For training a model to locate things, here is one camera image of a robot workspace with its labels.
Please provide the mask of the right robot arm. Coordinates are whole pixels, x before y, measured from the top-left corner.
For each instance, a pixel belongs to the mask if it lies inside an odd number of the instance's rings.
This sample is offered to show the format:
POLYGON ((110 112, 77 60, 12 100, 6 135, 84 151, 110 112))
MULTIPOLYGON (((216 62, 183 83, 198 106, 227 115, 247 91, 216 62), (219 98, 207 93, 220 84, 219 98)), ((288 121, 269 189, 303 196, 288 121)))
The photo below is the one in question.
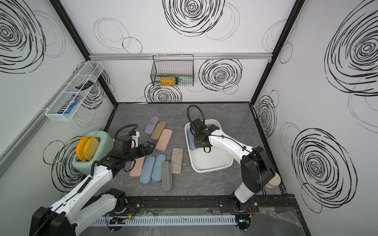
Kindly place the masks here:
POLYGON ((276 176, 275 166, 263 147, 245 145, 214 125, 202 131, 191 128, 190 132, 194 136, 195 147, 207 151, 213 147, 219 148, 240 165, 242 183, 233 193, 239 204, 246 203, 262 191, 276 176))

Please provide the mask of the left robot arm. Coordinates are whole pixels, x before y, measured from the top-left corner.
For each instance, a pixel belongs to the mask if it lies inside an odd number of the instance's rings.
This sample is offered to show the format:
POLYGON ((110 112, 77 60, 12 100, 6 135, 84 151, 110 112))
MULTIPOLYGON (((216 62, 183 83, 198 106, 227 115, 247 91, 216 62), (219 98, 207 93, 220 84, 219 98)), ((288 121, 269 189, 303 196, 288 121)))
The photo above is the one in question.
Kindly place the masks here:
POLYGON ((115 177, 125 164, 153 153, 152 142, 122 150, 113 148, 100 161, 95 161, 91 171, 73 190, 50 207, 40 207, 31 218, 31 236, 78 236, 101 216, 123 212, 127 207, 125 193, 109 189, 91 204, 88 202, 97 191, 115 177))

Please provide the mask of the purple fabric glasses case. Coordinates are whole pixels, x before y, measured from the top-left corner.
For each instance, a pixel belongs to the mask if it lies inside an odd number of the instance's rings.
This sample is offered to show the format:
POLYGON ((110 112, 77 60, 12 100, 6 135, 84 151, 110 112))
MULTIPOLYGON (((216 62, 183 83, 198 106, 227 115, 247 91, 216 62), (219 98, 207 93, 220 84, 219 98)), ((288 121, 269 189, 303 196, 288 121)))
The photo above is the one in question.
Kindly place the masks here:
POLYGON ((146 128, 144 130, 145 134, 147 135, 151 135, 155 129, 155 127, 157 126, 157 124, 159 123, 160 119, 158 116, 152 116, 147 125, 146 125, 146 128))

